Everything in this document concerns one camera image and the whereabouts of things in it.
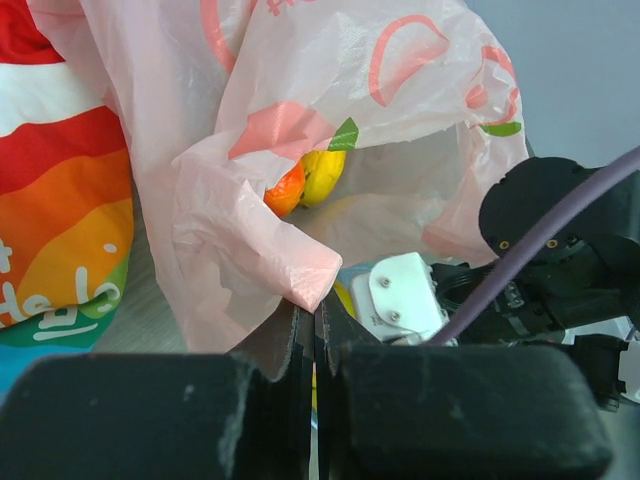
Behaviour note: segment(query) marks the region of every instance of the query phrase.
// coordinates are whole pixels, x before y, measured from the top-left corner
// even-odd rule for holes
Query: gray table surface
[[[134,195],[135,236],[127,286],[116,317],[95,346],[99,352],[184,352],[173,313],[156,282],[153,259]]]

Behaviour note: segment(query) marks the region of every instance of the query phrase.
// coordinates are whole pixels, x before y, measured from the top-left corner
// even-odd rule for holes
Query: yellow fruit
[[[326,200],[338,183],[344,170],[347,152],[320,152],[314,150],[302,157],[304,167],[304,193],[300,205],[312,207]]]

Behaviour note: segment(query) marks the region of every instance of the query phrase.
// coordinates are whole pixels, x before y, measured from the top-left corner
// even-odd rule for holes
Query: yellow stripe
[[[336,280],[336,283],[333,284],[333,288],[338,294],[338,298],[340,302],[344,306],[345,310],[352,318],[356,318],[356,310],[353,308],[353,302],[351,301],[351,294],[349,294],[349,290],[347,290],[340,282]]]
[[[17,289],[18,304],[32,295],[55,308],[87,303],[128,256],[132,238],[131,199],[93,209],[40,250]]]

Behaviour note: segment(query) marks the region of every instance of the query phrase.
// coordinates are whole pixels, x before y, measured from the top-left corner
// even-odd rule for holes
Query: plastic bag
[[[511,62],[463,2],[30,5],[121,117],[158,282],[192,350],[233,346],[280,296],[315,309],[342,260],[493,258],[480,202],[527,154]],[[279,220],[265,189],[336,139],[358,150],[334,194]]]

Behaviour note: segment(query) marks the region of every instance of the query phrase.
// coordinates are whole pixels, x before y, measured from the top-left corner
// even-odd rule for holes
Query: rainbow striped bag
[[[0,402],[34,359],[84,352],[123,293],[133,214],[120,123],[0,0]]]

